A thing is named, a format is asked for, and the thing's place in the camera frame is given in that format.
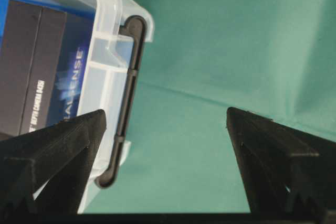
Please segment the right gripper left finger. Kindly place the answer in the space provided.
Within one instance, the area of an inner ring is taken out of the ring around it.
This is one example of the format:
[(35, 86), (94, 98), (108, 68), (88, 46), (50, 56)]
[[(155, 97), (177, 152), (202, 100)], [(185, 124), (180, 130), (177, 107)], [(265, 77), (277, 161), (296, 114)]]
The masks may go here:
[(107, 128), (104, 110), (1, 140), (1, 213), (78, 212)]

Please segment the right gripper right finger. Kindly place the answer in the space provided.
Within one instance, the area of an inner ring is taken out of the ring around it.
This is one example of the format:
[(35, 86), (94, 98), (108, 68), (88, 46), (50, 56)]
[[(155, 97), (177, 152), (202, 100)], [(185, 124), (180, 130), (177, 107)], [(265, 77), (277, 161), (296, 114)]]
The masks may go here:
[(335, 142), (235, 107), (226, 125), (252, 212), (335, 213)]

